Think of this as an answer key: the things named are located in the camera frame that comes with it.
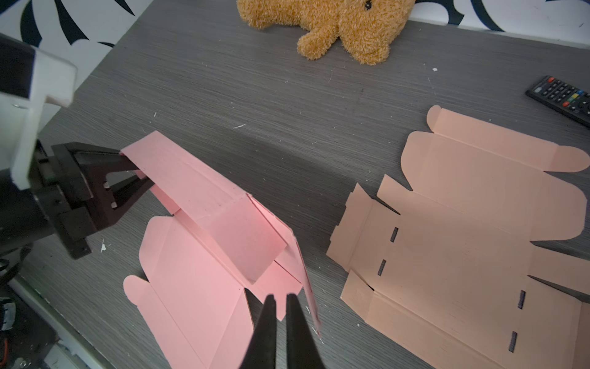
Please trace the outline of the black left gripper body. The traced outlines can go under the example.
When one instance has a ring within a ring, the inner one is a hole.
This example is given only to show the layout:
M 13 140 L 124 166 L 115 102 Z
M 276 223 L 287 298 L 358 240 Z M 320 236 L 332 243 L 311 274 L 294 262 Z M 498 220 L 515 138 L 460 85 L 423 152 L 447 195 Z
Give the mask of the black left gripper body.
M 99 166 L 99 147 L 71 142 L 46 154 L 38 143 L 29 178 L 19 189 L 9 169 L 1 170 L 1 254 L 7 255 L 49 235 L 57 235 L 69 256 L 83 258 L 92 251 L 86 238 L 98 231 L 89 205 L 98 188 L 89 176 Z

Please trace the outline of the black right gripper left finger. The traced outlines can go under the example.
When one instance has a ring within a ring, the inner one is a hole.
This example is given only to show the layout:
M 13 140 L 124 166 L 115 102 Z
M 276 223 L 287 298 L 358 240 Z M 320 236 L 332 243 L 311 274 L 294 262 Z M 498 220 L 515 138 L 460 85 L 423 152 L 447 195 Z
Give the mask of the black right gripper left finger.
M 239 369 L 275 369 L 277 349 L 277 305 L 267 295 L 244 360 Z

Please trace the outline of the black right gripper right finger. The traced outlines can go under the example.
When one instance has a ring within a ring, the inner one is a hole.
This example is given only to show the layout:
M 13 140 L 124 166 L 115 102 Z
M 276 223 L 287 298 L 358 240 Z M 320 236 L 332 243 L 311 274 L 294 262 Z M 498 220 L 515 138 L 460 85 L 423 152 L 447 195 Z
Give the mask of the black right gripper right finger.
M 287 295 L 287 368 L 325 369 L 295 294 Z

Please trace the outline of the pink cardboard box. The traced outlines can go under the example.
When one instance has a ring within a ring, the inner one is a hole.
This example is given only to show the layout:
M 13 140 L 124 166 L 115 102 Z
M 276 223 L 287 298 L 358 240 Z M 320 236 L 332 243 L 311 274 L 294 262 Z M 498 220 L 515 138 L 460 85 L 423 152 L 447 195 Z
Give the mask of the pink cardboard box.
M 319 318 L 293 231 L 245 192 L 160 132 L 122 150 L 167 215 L 147 224 L 139 250 L 144 276 L 124 292 L 173 368 L 236 368 L 254 331 L 247 293 L 304 292 Z

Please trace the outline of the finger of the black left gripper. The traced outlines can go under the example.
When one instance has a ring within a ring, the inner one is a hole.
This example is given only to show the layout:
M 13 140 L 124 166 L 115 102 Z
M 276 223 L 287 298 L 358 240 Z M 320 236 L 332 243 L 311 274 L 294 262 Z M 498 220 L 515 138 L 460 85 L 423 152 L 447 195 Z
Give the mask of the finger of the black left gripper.
M 137 175 L 113 185 L 106 179 L 100 180 L 92 198 L 92 219 L 96 230 L 116 224 L 153 185 L 149 178 Z
M 83 144 L 69 143 L 69 153 L 89 184 L 105 184 L 111 173 L 137 170 L 126 156 L 118 150 Z

